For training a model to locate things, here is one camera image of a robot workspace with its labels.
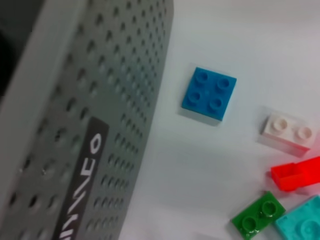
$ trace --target white table surface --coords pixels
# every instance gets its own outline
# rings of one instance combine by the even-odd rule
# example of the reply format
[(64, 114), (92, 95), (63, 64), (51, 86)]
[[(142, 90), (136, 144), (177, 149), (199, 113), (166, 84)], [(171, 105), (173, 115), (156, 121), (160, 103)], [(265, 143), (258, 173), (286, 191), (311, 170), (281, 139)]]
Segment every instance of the white table surface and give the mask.
[[(272, 110), (320, 119), (320, 1), (174, 3), (162, 85), (120, 239), (241, 239), (230, 219), (263, 191), (287, 210), (320, 193), (320, 184), (280, 192), (268, 174), (320, 155), (319, 137), (303, 156), (259, 140)], [(181, 109), (196, 66), (237, 78), (219, 125)], [(280, 235), (269, 226), (254, 239)]]

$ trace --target white lego brick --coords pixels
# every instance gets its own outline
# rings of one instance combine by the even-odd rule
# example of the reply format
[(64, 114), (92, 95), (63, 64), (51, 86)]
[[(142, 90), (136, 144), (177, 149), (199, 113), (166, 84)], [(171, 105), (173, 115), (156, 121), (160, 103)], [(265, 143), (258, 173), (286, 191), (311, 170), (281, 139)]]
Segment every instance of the white lego brick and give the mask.
[(306, 151), (313, 146), (317, 134), (314, 125), (280, 113), (270, 115), (262, 133), (263, 136)]

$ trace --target perforated metal surface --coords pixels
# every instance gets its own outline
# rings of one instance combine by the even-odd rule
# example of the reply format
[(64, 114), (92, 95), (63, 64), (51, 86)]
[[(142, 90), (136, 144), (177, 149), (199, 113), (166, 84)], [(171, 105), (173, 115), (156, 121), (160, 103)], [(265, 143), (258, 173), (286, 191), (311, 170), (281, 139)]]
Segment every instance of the perforated metal surface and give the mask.
[(70, 44), (57, 49), (64, 64), (54, 89), (39, 99), (47, 105), (33, 143), (25, 143), (27, 154), (15, 160), (16, 183), (10, 191), (3, 187), (9, 196), (1, 205), (1, 240), (52, 238), (91, 117), (108, 124), (109, 132), (76, 239), (117, 239), (125, 219), (157, 101), (173, 3), (90, 0), (81, 9)]

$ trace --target plastic toy piece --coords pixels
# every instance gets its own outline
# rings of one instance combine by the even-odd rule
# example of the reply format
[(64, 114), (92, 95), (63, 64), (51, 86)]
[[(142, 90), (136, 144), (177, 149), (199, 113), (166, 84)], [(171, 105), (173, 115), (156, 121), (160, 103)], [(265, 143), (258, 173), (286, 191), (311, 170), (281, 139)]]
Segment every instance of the plastic toy piece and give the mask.
[(315, 142), (317, 130), (301, 120), (273, 113), (269, 117), (262, 135), (307, 151)]
[(241, 233), (243, 239), (249, 240), (281, 217), (285, 211), (285, 208), (268, 191), (231, 221)]
[(320, 197), (315, 196), (275, 222), (286, 240), (320, 239)]
[(197, 67), (182, 107), (222, 121), (236, 81), (236, 78)]
[(285, 192), (320, 183), (320, 157), (300, 163), (288, 163), (271, 168), (271, 176), (278, 188)]

